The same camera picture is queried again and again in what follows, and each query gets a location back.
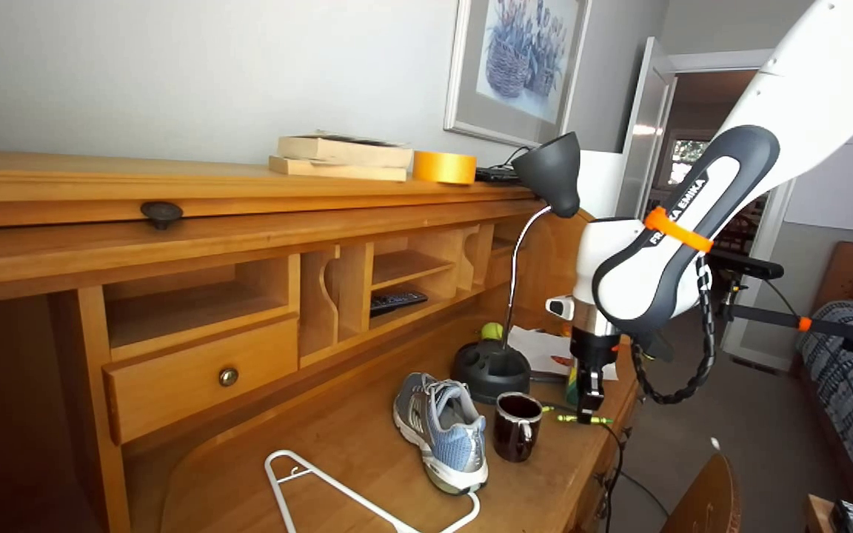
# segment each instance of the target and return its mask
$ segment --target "ceiling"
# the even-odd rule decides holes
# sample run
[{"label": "ceiling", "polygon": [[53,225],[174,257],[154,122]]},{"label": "ceiling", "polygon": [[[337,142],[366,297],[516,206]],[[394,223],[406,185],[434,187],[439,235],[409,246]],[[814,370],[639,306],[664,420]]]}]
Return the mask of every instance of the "ceiling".
[{"label": "ceiling", "polygon": [[683,104],[735,104],[754,76],[754,70],[680,74],[673,99]]}]

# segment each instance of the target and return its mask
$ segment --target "white door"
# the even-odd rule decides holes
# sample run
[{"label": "white door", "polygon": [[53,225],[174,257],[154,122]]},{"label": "white door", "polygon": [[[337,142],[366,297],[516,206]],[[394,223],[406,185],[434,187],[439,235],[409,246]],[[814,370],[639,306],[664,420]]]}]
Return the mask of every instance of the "white door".
[{"label": "white door", "polygon": [[657,39],[647,38],[634,105],[630,108],[627,137],[623,142],[623,179],[616,216],[643,218],[643,206],[650,194],[676,89],[677,78],[670,57]]}]

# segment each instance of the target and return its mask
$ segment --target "picture frame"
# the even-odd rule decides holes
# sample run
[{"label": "picture frame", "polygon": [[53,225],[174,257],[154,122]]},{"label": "picture frame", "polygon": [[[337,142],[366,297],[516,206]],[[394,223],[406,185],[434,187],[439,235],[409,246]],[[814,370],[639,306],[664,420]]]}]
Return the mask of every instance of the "picture frame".
[{"label": "picture frame", "polygon": [[444,130],[534,148],[568,127],[590,0],[460,0]]}]

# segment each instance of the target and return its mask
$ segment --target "coffee mug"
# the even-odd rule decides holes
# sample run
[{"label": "coffee mug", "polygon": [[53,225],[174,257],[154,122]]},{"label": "coffee mug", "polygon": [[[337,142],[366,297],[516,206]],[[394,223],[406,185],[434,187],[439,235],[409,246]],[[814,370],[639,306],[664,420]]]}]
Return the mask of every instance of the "coffee mug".
[{"label": "coffee mug", "polygon": [[522,392],[502,392],[495,399],[495,453],[512,463],[528,459],[541,421],[542,404],[538,400]]}]

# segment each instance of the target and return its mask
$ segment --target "lamp base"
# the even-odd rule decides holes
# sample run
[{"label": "lamp base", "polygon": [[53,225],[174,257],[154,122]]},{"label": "lamp base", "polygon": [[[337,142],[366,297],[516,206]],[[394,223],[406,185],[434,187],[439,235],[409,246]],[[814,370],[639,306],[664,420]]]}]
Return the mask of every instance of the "lamp base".
[{"label": "lamp base", "polygon": [[474,401],[495,404],[502,392],[527,392],[532,367],[525,355],[500,341],[470,342],[453,358],[451,377],[469,386]]}]

